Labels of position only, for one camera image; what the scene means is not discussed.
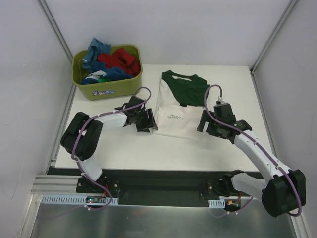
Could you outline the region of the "white green-sleeved Charlie Brown shirt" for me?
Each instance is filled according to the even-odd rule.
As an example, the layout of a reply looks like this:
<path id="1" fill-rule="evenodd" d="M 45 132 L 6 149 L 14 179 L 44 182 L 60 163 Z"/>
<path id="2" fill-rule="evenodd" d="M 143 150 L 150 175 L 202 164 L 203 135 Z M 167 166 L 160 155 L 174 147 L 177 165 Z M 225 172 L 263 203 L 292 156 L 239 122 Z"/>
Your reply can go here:
<path id="1" fill-rule="evenodd" d="M 162 73 L 154 113 L 157 130 L 153 134 L 198 140 L 204 110 L 204 94 L 210 85 L 196 74 Z"/>

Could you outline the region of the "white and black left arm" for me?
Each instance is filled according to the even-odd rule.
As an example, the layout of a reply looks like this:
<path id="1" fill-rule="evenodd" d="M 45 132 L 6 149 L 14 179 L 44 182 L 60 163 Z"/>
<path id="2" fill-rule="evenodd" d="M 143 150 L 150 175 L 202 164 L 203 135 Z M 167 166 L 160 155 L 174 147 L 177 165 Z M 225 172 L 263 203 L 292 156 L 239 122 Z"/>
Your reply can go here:
<path id="1" fill-rule="evenodd" d="M 108 113 L 89 116 L 84 112 L 77 112 L 64 132 L 60 144 L 77 163 L 82 175 L 89 178 L 87 186 L 92 192 L 99 193 L 105 186 L 105 181 L 100 178 L 102 169 L 95 155 L 103 131 L 131 124 L 136 126 L 137 132 L 158 130 L 153 111 L 146 108 L 146 102 L 147 100 L 132 96 L 129 102 Z"/>

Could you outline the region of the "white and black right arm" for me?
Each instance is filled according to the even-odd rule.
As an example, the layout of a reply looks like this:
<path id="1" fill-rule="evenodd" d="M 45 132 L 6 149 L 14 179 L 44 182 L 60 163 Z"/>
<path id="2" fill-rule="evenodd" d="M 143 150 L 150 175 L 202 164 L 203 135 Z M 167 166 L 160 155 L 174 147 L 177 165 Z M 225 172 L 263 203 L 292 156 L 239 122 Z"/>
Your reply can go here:
<path id="1" fill-rule="evenodd" d="M 300 170 L 292 170 L 260 143 L 245 120 L 237 120 L 229 103 L 217 102 L 214 111 L 204 109 L 198 132 L 229 140 L 256 166 L 262 178 L 242 170 L 226 173 L 214 187 L 221 196 L 244 192 L 262 202 L 273 217 L 288 214 L 298 217 L 306 204 L 306 178 Z"/>

